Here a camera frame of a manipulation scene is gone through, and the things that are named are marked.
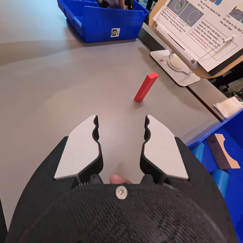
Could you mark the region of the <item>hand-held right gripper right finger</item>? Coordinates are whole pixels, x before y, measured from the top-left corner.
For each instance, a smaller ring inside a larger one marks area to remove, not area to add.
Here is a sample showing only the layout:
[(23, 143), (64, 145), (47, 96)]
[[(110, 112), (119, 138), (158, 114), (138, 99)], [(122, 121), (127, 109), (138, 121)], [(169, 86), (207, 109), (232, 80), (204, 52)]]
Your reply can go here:
[(151, 115), (145, 117), (145, 134), (140, 169), (151, 175), (155, 184), (167, 178), (189, 179), (174, 134)]

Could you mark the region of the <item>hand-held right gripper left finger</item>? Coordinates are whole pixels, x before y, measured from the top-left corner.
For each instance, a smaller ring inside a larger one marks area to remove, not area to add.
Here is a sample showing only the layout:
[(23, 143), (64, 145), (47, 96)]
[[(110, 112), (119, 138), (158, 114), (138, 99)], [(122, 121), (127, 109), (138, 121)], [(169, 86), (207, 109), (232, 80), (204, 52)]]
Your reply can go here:
[(92, 115), (80, 123), (68, 136), (54, 179), (76, 178), (88, 182), (103, 169), (99, 143), (98, 116)]

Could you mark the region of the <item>blue cylinder block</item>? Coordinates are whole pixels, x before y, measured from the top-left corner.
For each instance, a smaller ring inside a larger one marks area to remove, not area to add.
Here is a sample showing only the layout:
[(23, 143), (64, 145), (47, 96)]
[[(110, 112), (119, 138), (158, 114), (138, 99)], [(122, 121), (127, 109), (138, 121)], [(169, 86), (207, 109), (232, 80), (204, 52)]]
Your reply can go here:
[(190, 151), (194, 154), (194, 156), (200, 162), (202, 162), (202, 159), (203, 159), (204, 148), (205, 148), (205, 145), (203, 143), (200, 143), (200, 144), (195, 145), (195, 146), (190, 148)]
[(229, 182), (229, 174), (223, 170), (214, 169), (211, 172), (211, 176), (213, 177), (222, 197), (225, 199)]

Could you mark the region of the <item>blue bin with printed tag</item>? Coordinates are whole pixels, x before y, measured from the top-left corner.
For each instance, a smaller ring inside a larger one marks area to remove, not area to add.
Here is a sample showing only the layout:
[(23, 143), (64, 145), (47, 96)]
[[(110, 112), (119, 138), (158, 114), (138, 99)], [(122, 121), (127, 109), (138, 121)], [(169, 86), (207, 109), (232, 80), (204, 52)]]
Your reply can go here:
[(132, 10), (102, 8), (97, 1), (58, 0), (58, 7), (84, 42), (133, 40), (149, 11), (138, 1)]

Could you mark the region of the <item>wooden arch block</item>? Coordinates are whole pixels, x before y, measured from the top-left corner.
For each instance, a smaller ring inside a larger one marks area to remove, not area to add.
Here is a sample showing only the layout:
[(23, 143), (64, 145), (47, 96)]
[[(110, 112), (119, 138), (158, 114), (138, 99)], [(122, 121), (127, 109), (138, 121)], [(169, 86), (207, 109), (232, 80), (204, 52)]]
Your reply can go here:
[(241, 168), (238, 162), (226, 151), (224, 146), (225, 138), (223, 134), (214, 133), (206, 140), (220, 170)]

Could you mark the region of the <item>red plank block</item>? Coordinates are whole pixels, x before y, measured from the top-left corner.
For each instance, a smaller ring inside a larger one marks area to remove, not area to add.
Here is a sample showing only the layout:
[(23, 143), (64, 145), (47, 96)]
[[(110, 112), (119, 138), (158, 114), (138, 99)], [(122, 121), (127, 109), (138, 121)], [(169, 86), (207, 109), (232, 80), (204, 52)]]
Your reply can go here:
[(148, 91), (150, 90), (157, 78), (158, 75), (155, 72), (150, 73), (146, 76), (145, 80), (143, 81), (141, 87), (139, 88), (134, 98), (136, 102), (139, 102), (145, 98), (145, 96), (147, 95)]

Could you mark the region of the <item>plain blue plastic bin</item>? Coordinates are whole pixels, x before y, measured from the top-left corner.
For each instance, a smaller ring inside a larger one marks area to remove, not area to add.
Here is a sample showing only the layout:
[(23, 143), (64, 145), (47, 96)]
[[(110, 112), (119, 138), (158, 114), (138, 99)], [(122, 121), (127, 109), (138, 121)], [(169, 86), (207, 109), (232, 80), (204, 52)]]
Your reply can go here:
[(202, 164), (207, 171), (211, 173), (218, 169), (218, 165), (207, 143), (207, 137), (212, 134), (222, 134), (225, 138), (224, 147), (226, 152), (236, 160), (240, 169), (227, 169), (229, 181), (226, 190), (225, 201), (231, 216), (231, 220), (235, 229), (239, 242), (242, 242), (242, 213), (243, 213), (243, 111), (242, 109), (224, 119), (216, 122), (201, 134), (186, 143), (186, 146), (192, 151), (194, 147), (203, 143), (205, 145), (202, 156)]

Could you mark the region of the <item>person's right hand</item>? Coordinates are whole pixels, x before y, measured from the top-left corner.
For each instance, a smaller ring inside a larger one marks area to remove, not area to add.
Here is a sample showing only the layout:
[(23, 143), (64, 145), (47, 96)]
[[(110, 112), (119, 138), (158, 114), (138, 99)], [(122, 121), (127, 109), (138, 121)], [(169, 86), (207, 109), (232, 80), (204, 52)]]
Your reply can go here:
[(109, 178), (109, 182), (110, 184), (132, 184), (132, 182), (128, 179), (120, 177), (117, 174), (111, 175)]

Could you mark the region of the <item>clear plastic packet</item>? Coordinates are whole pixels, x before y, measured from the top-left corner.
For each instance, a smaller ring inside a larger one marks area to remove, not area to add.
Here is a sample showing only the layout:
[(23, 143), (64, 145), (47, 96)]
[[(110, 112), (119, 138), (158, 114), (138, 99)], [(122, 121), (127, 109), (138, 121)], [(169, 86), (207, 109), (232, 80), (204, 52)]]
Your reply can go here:
[(235, 95), (214, 104), (214, 107), (224, 118), (229, 118), (243, 108), (243, 101), (239, 96)]

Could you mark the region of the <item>black backing board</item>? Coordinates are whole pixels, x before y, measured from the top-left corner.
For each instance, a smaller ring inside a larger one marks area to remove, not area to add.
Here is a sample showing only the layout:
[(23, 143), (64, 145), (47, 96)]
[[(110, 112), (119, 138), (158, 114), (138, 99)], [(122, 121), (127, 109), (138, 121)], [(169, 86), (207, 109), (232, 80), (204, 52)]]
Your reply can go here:
[(243, 61), (243, 55), (238, 56), (237, 59), (233, 60), (234, 57), (236, 57), (236, 54), (234, 54), (232, 57), (228, 58), (226, 61), (210, 70), (208, 72), (210, 75), (208, 78), (218, 77)]

